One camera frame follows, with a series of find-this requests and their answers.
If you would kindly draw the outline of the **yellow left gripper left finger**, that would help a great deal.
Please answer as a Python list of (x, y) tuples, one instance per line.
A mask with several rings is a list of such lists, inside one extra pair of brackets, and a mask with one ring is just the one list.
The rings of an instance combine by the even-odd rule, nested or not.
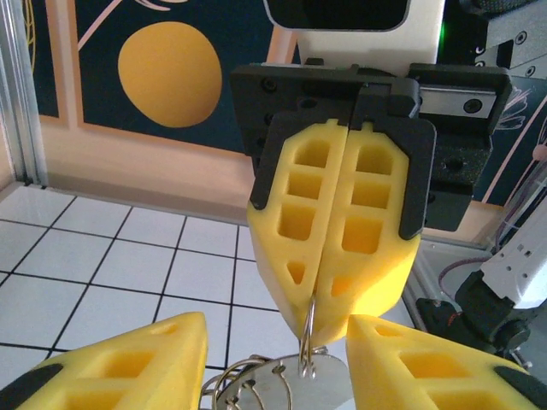
[(3, 409), (197, 409), (203, 313), (183, 313), (51, 357), (1, 390)]

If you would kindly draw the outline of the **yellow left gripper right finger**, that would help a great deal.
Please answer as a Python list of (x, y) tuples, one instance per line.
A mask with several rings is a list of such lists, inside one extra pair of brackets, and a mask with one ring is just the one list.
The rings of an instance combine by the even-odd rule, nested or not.
[(544, 409), (546, 386), (515, 363), (367, 315), (347, 327), (358, 409)]

